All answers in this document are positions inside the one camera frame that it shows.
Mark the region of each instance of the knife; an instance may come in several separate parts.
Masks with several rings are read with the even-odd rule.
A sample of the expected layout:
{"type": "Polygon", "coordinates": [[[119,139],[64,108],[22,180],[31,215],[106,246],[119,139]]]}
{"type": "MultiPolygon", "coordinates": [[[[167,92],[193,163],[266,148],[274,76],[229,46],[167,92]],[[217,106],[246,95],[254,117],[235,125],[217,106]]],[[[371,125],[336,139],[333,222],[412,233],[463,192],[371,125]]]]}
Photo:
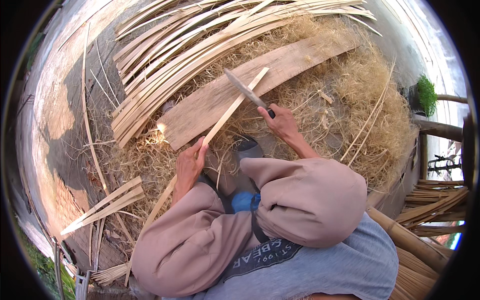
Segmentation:
{"type": "Polygon", "coordinates": [[[267,112],[268,115],[273,119],[275,118],[275,113],[271,108],[268,108],[265,102],[263,102],[255,93],[250,89],[247,85],[245,85],[234,73],[232,73],[229,69],[224,68],[225,74],[227,75],[228,79],[233,83],[234,86],[237,87],[250,101],[252,101],[256,106],[263,107],[267,112]]]}

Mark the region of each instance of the knife handle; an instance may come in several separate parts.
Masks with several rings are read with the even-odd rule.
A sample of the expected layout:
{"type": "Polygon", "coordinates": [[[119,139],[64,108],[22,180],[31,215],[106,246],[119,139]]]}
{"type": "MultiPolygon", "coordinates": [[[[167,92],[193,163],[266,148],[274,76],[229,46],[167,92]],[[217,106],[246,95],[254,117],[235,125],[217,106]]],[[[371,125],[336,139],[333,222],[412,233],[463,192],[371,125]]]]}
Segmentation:
{"type": "Polygon", "coordinates": [[[268,115],[269,115],[272,119],[275,118],[275,113],[274,113],[274,111],[273,111],[271,108],[267,109],[267,112],[268,112],[268,115]]]}

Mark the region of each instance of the gray t-shirt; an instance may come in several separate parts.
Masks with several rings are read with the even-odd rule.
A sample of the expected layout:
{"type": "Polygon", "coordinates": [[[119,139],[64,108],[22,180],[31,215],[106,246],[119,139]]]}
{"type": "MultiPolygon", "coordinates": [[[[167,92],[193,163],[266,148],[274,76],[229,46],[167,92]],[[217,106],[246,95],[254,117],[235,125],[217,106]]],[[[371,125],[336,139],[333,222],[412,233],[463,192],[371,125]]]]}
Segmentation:
{"type": "Polygon", "coordinates": [[[308,248],[273,239],[234,259],[215,286],[176,299],[284,300],[313,293],[388,299],[397,271],[395,245],[364,213],[357,229],[334,247],[308,248]]]}

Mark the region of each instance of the beige pants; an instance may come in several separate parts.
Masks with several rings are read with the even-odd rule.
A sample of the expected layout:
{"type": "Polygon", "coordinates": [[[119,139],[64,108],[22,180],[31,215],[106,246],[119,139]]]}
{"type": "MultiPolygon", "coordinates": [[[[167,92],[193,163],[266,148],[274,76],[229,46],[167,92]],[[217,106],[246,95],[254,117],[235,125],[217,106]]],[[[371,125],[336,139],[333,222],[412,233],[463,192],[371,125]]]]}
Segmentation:
{"type": "MultiPolygon", "coordinates": [[[[269,237],[330,247],[363,216],[365,180],[334,160],[244,158],[240,167],[261,191],[256,217],[269,237]]],[[[250,212],[225,215],[212,188],[197,183],[138,239],[133,274],[146,290],[164,297],[211,287],[233,258],[259,244],[251,221],[250,212]]]]}

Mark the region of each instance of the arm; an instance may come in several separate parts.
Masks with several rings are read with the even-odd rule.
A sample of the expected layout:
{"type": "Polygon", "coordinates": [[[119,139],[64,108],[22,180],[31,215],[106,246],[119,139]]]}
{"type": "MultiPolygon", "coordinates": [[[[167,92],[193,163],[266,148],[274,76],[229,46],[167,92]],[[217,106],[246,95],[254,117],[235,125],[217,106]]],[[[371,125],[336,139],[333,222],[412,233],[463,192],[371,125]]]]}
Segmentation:
{"type": "Polygon", "coordinates": [[[276,115],[274,119],[268,115],[268,112],[264,108],[259,107],[258,112],[265,119],[268,128],[270,128],[273,133],[284,140],[300,158],[321,157],[308,145],[303,135],[299,133],[295,118],[293,118],[293,114],[288,108],[281,108],[273,103],[270,104],[270,108],[276,115]]]}
{"type": "Polygon", "coordinates": [[[201,137],[195,145],[180,153],[177,158],[177,183],[173,188],[173,198],[171,206],[175,205],[183,196],[185,196],[193,185],[197,182],[200,172],[205,165],[205,153],[208,144],[202,147],[204,136],[201,137]]]}

